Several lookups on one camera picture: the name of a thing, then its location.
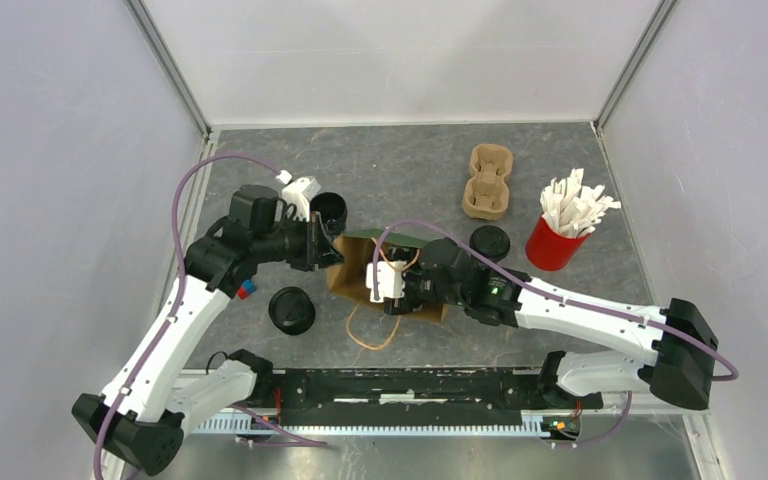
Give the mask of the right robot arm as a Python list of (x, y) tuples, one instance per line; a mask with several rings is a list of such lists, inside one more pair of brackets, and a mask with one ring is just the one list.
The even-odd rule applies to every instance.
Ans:
[(371, 300), (390, 313), (456, 306), (485, 325), (550, 331), (602, 346), (597, 353), (548, 354), (537, 382), (545, 405), (648, 391), (679, 408), (708, 408), (718, 339), (695, 304), (674, 298), (662, 308), (582, 295), (503, 268), (448, 238), (415, 253), (411, 261), (377, 258), (366, 268)]

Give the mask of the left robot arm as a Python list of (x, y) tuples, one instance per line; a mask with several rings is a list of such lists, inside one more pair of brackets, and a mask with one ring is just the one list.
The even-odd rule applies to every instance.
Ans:
[(245, 349), (179, 393), (173, 387), (207, 328), (232, 299), (253, 293), (260, 265), (310, 272), (342, 263), (334, 242), (347, 214), (342, 196), (315, 187), (240, 187), (227, 215), (188, 247), (169, 298), (125, 366), (101, 393), (75, 401), (72, 415), (97, 452), (154, 476), (220, 410), (276, 405), (271, 362)]

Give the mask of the black coffee cup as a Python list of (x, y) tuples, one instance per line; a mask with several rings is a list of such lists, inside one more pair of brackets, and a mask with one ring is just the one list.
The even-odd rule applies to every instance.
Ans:
[(472, 232), (469, 246), (484, 257), (498, 262), (508, 256), (511, 240), (502, 228), (495, 225), (483, 225)]
[(330, 236), (338, 237), (345, 231), (348, 206), (341, 195), (335, 192), (321, 192), (311, 200), (310, 209), (318, 214)]

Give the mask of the green paper bag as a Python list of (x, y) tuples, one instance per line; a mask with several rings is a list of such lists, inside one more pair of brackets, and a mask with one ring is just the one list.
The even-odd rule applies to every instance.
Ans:
[[(388, 348), (403, 319), (440, 323), (449, 310), (438, 300), (421, 298), (420, 292), (409, 285), (408, 276), (420, 272), (420, 254), (429, 242), (404, 234), (392, 234), (381, 241), (382, 234), (380, 229), (367, 229), (340, 235), (334, 246), (342, 262), (326, 269), (329, 292), (353, 303), (344, 322), (347, 336), (369, 351)], [(383, 342), (370, 344), (353, 332), (353, 322), (362, 308), (395, 318)]]

